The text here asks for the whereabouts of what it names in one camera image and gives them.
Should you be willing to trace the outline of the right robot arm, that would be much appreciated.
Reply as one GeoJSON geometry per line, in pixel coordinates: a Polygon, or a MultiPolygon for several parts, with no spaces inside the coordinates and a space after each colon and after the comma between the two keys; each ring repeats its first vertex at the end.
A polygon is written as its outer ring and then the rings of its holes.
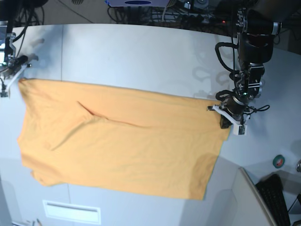
{"type": "Polygon", "coordinates": [[[0,22],[0,81],[12,79],[28,67],[28,57],[16,53],[12,25],[7,20],[0,22]]]}

